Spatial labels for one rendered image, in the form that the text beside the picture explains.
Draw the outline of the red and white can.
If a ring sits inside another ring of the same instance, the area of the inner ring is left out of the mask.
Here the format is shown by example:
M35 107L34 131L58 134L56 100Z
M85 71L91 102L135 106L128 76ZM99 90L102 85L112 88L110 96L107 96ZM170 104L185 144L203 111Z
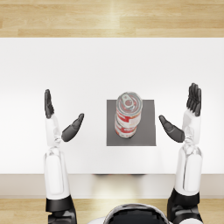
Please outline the red and white can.
M124 128L133 128L140 123L142 109L143 101L134 92L125 92L116 100L117 120Z
M117 120L115 120L115 132L119 137L131 138L135 135L136 131L136 127L124 128Z

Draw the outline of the dark round robot body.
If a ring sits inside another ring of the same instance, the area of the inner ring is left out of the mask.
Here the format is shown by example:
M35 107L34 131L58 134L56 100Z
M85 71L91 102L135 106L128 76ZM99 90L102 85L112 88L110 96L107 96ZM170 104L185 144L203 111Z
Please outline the dark round robot body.
M132 203L117 206L107 216L91 220L88 224L170 224L170 222L158 208Z

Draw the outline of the dark grey square mat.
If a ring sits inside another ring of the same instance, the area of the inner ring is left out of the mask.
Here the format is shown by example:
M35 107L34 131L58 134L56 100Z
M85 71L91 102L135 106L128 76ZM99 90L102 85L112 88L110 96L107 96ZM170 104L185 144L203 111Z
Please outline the dark grey square mat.
M141 122L132 138L122 138L115 131L116 100L107 100L107 146L156 146L155 105L143 100Z

